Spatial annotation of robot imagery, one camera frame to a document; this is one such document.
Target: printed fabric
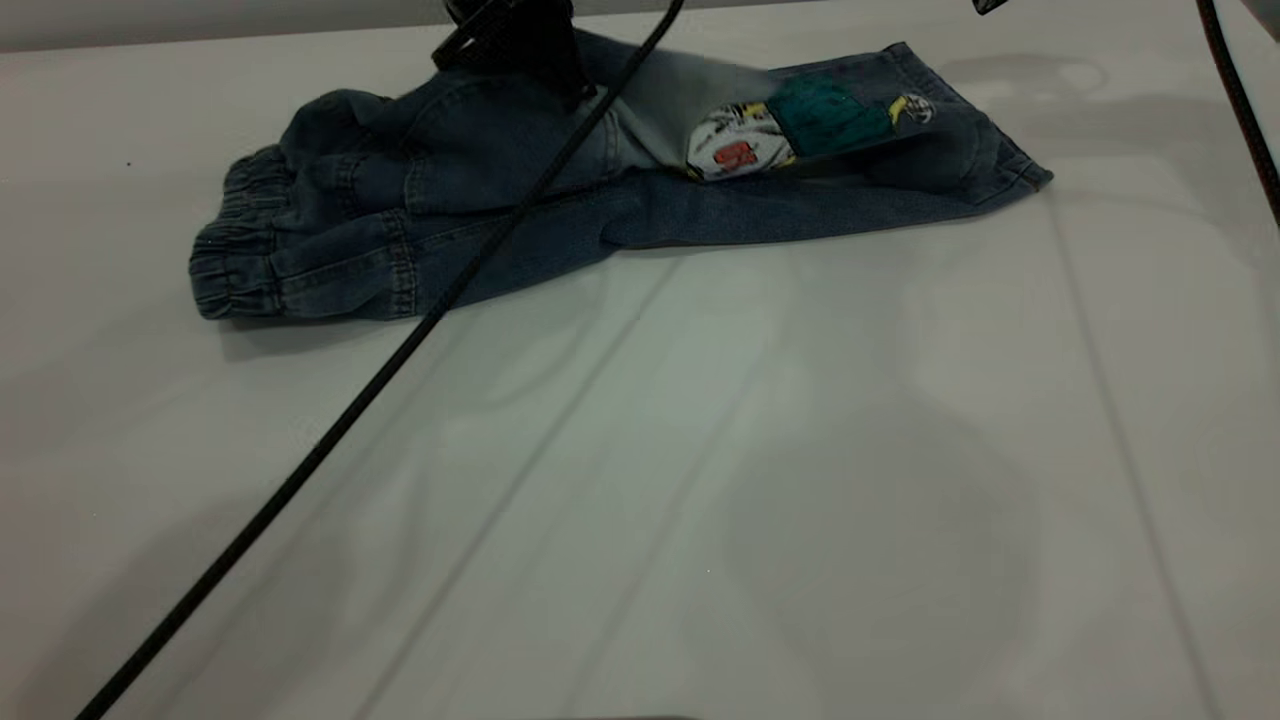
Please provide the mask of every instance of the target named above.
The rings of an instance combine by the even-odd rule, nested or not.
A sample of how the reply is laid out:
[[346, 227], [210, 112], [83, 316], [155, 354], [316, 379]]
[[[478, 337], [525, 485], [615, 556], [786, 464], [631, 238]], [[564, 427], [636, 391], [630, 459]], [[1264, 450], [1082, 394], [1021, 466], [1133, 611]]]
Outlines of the printed fabric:
[[[614, 83], [635, 49], [577, 37], [591, 79]], [[566, 113], [524, 76], [461, 70], [398, 99], [307, 104], [230, 168], [191, 256], [201, 315], [425, 313], [589, 109]], [[655, 51], [460, 304], [620, 249], [982, 215], [1051, 178], [906, 45], [777, 70]]]

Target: white surface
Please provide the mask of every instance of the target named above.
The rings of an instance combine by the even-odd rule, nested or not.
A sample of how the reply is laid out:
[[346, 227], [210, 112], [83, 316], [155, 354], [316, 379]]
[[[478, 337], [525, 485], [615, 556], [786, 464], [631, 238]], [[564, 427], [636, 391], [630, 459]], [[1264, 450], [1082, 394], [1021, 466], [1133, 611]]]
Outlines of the white surface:
[[[1280, 245], [1192, 4], [964, 5], [667, 45], [908, 40], [1047, 192], [451, 315], [113, 716], [1207, 717], [1165, 557], [1213, 701], [1274, 717]], [[184, 263], [237, 154], [442, 32], [0, 56], [0, 717], [72, 716], [407, 332], [204, 323]]]
[[[765, 1], [689, 0], [686, 6], [759, 5]], [[657, 10], [667, 3], [577, 0], [573, 5], [581, 17]], [[0, 51], [448, 22], [442, 0], [0, 0]]]

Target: elastic cuff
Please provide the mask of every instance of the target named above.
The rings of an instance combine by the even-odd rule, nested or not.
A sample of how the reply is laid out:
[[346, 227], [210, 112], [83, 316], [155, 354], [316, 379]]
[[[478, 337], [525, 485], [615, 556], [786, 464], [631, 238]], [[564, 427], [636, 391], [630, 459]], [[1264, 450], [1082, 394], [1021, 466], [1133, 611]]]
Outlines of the elastic cuff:
[[270, 255], [275, 250], [274, 220], [289, 210], [293, 174], [274, 145], [232, 165], [218, 218], [196, 236], [187, 266], [202, 316], [280, 314]]

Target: blue denim jeans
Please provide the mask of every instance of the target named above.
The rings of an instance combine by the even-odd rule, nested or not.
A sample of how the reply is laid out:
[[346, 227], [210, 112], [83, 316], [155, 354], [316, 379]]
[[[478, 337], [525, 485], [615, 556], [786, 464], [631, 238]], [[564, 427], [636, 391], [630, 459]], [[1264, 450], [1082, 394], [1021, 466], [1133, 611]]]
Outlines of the blue denim jeans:
[[[634, 47], [580, 32], [588, 73], [616, 81]], [[868, 108], [924, 99], [850, 152], [698, 182], [690, 129], [795, 78]], [[335, 91], [278, 145], [237, 161], [189, 273], [205, 318], [404, 318], [425, 313], [567, 140], [588, 108], [521, 76], [447, 72], [399, 99]], [[991, 213], [1044, 186], [1032, 161], [906, 45], [778, 70], [655, 51], [548, 197], [485, 265], [475, 302], [620, 249], [852, 234]]]

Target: denim pants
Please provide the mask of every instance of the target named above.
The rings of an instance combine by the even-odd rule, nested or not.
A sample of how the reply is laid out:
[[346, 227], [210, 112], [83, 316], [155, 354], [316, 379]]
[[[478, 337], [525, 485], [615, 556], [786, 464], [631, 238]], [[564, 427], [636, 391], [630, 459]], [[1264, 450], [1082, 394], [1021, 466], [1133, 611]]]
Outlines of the denim pants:
[[[579, 33], [599, 86], [634, 47]], [[795, 79], [895, 113], [854, 151], [721, 182], [681, 169], [689, 133], [727, 102]], [[550, 161], [589, 106], [566, 113], [524, 76], [438, 73], [399, 99], [330, 92], [278, 145], [237, 161], [189, 273], [205, 318], [404, 318], [425, 313]], [[475, 302], [620, 249], [842, 236], [991, 213], [1044, 186], [1032, 161], [906, 45], [778, 70], [655, 51], [550, 193], [468, 287]]]

